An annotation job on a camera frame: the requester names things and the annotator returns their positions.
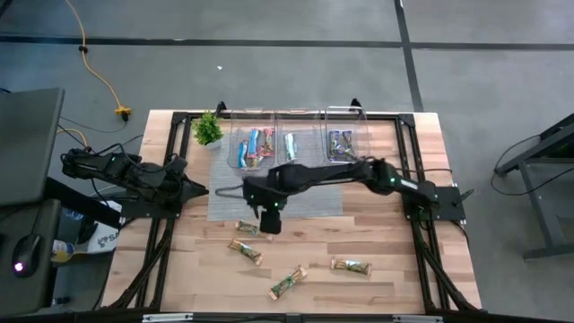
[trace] clear plastic bin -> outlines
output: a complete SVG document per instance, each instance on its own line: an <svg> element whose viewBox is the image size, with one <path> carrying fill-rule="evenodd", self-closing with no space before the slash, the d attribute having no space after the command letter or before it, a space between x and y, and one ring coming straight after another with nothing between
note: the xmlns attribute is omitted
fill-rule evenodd
<svg viewBox="0 0 574 323"><path fill-rule="evenodd" d="M255 142L252 140L252 130L254 129L258 131ZM275 111L263 109L233 110L231 112L230 152L227 157L227 164L233 169L241 170L273 168L277 147L275 132ZM244 145L248 151L243 156L239 156L239 148Z"/></svg>
<svg viewBox="0 0 574 323"><path fill-rule="evenodd" d="M321 111L277 111L277 163L296 162L308 167L326 165L321 135Z"/></svg>
<svg viewBox="0 0 574 323"><path fill-rule="evenodd" d="M369 156L366 112L360 107L328 107L323 142L327 162L347 163Z"/></svg>

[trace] small green plant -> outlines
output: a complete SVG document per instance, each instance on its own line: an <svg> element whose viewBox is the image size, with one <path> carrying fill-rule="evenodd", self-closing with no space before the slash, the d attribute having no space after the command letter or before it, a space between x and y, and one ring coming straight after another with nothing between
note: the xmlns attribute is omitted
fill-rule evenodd
<svg viewBox="0 0 574 323"><path fill-rule="evenodd" d="M199 119L199 122L194 122L192 126L196 131L194 137L202 145L213 143L223 138L222 129L219 127L219 119L213 112L206 111Z"/></svg>

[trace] power cord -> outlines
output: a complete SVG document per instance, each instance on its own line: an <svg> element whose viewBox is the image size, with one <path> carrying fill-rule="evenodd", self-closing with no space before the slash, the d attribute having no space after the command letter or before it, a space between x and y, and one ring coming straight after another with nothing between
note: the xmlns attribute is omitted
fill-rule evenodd
<svg viewBox="0 0 574 323"><path fill-rule="evenodd" d="M58 131L56 132L56 135L62 134L62 133L64 133L64 132L66 132L66 133L69 134L69 135L71 135L71 134L70 134L71 132L80 135L80 137L82 138L82 141L83 141L83 146L84 146L84 147L87 147L87 146L88 146L88 141L86 140L86 136L82 133L82 131L77 130L77 129L69 129L69 128L68 128L68 129L64 129L64 128L62 128L62 129L60 129L60 130L58 130Z"/></svg>
<svg viewBox="0 0 574 323"><path fill-rule="evenodd" d="M528 189L527 191L524 191L524 192L509 193L509 192L503 192L503 191L499 190L498 188L496 188L496 187L494 186L494 178L496 177L496 169L499 168L499 164L500 164L500 161L502 161L502 158L504 158L504 156L505 156L510 150L512 150L512 148L518 146L519 144L525 143L525 142L527 142L528 140L537 138L537 137L540 137L540 135L531 135L531 136L529 136L528 138L525 138L525 139L523 139L523 140L520 140L519 142L517 142L517 143L511 145L504 153L502 153L502 155L500 156L500 158L496 161L496 164L494 165L494 172L493 172L492 177L491 177L491 187L492 187L492 189L494 189L496 192L502 194L503 196L523 196L523 195L526 195L526 194L529 194L529 193L532 193L532 192L536 191L538 188L541 188L541 187L545 186L546 184L552 182L553 180L557 179L558 177L560 177L560 176L562 176L562 175L564 175L564 174L566 174L566 173L571 172L571 171L574 170L574 167L573 167L573 168L570 168L570 169L567 169L567 170L565 170L565 171L563 171L563 172L561 172L561 173L559 173L559 174L557 174L557 175L555 175L555 176L552 176L551 178L547 179L546 181L544 181L542 184L536 186L535 188Z"/></svg>
<svg viewBox="0 0 574 323"><path fill-rule="evenodd" d="M99 132L99 133L102 133L102 134L113 134L113 133L116 133L116 132L120 132L120 131L124 130L124 129L126 128L126 126L127 126L127 122L124 122L124 125L123 125L121 128L118 128L118 129L116 129L116 130L101 130L101 129L97 129L97 128L94 128L94 127L86 126L86 125L84 125L84 124L81 124L81 123L79 123L79 122L77 122L77 121L73 121L73 120L71 120L71 119L69 119L69 118L66 118L66 117L60 116L60 118L64 119L64 120L67 121L67 122L73 123L73 124L75 124L75 125L77 125L77 126L84 127L84 128L86 128L86 129L90 129L90 130L93 130L93 131L96 131L96 132Z"/></svg>
<svg viewBox="0 0 574 323"><path fill-rule="evenodd" d="M57 131L57 134L60 134L60 133L62 133L62 132L65 132L65 133L67 133L69 136L71 136L75 141L77 141L78 143L80 143L84 148L88 148L88 141L86 140L86 137L83 135L83 133L81 133L80 131L75 130L75 129L66 129L66 128L60 126L60 125L57 125L57 126L60 127L60 129L61 129L61 130L58 130L58 131ZM81 142L78 138L76 138L74 135L72 135L72 134L70 133L70 131L74 131L74 132L79 133L80 136L82 137L83 142Z"/></svg>
<svg viewBox="0 0 574 323"><path fill-rule="evenodd" d="M114 88L111 86L111 84L106 81L106 79L103 78L103 76L99 75L98 73L96 73L88 64L88 60L86 59L86 54L88 53L88 48L86 47L86 33L83 29L83 24L82 24L82 20L80 19L80 16L78 15L78 12L75 11L74 6L70 3L69 0L65 0L65 2L68 4L68 6L70 6L70 9L72 9L72 12L74 13L75 19L78 21L78 25L80 26L80 31L82 32L82 45L78 48L80 50L80 52L82 53L82 60L83 60L83 65L86 66L86 69L95 77L97 77L98 79L100 79L100 81L102 81L104 84L106 84L106 86L108 86L109 91L111 92L111 94L114 96L114 99L116 100L116 104L117 104L117 108L115 110L116 114L121 116L122 119L127 122L129 119L129 116L132 114L132 110L126 106L123 106L121 104L121 102L119 101L119 98L116 95L116 92L114 91Z"/></svg>
<svg viewBox="0 0 574 323"><path fill-rule="evenodd" d="M119 148L120 151L121 151L121 152L124 154L124 156L127 158L127 161L128 161L128 162L130 162L132 165L134 165L138 170L141 170L141 171L143 171L143 172L149 172L149 173L160 172L160 171L162 171L162 170L167 169L167 168L175 161L175 158L173 158L173 157L174 157L174 156L177 156L176 153L172 153L172 154L168 155L168 159L171 159L171 160L170 160L167 164L165 164L164 166L160 167L160 168L157 169L157 170L146 170L146 169L143 169L141 165L138 165L135 161L132 161L132 159L131 159L131 158L129 157L129 155L126 153L126 150L124 149L124 146L123 146L122 144L113 144L113 145L111 145L110 147L108 147L108 148L106 148L106 149L104 149L104 150L102 150L102 151L99 151L99 152L95 153L95 155L98 156L98 155L100 155L100 154L102 154L102 153L107 152L108 150L111 150L112 148Z"/></svg>
<svg viewBox="0 0 574 323"><path fill-rule="evenodd" d="M96 194L98 195L99 198L101 198L102 201L104 201L104 203L106 204L107 207L109 207L108 201L106 201L104 199L104 196L102 196L98 190L98 188L96 188L96 183L93 181L93 179L90 179L91 181L91 186L93 187L93 190L96 192Z"/></svg>

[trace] gray placemat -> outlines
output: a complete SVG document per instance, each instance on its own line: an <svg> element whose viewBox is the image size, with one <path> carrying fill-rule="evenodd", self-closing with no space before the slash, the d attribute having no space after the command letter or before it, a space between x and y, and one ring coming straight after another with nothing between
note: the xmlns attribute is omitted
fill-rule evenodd
<svg viewBox="0 0 574 323"><path fill-rule="evenodd" d="M294 131L295 142L298 152L297 163L307 166L319 166L324 162L322 152L317 150L321 142L316 140L313 132ZM280 161L285 148L283 134L278 137L278 158ZM245 200L221 197L215 195L215 189L234 187L241 184L241 178L245 171L235 170L228 163L230 150L230 136L225 135L222 139L222 147L212 152L212 165L209 181L209 205L207 207L207 221L231 221L254 218L253 210L247 206ZM268 170L250 172L249 175L265 176ZM241 195L241 189L226 192ZM281 212L283 219L300 219L319 216L343 215L343 199L341 189L338 186L323 186L311 188L308 191L290 196L287 206Z"/></svg>

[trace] yellow extension cord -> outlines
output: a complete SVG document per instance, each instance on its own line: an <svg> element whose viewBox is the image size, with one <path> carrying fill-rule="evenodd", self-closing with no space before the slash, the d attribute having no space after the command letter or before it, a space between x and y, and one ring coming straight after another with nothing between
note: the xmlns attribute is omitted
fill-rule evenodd
<svg viewBox="0 0 574 323"><path fill-rule="evenodd" d="M86 33L83 30L83 25L82 25L82 20L80 20L80 16L78 15L78 12L75 11L74 6L70 3L69 0L65 0L65 2L70 6L70 9L72 9L72 12L74 12L74 16L75 19L78 21L78 24L80 25L80 31L82 32L82 46L84 48L86 48ZM83 64L86 66L86 69L88 71L90 71L90 73L94 76L96 76L98 79L100 79L100 81L102 81L104 84L106 84L106 86L108 86L109 91L111 92L111 94L114 96L114 99L116 100L116 104L117 104L117 109L115 110L117 115L131 115L132 114L132 110L126 106L123 106L121 104L121 102L119 101L119 98L116 95L116 92L114 91L114 88L111 86L110 83L108 83L108 81L106 81L106 79L103 78L103 76L99 75L98 73L96 73L96 71L94 71L93 69L91 69L90 65L88 64L88 60L86 59L86 53L83 50L80 50L80 52L82 53L82 59L83 59Z"/></svg>

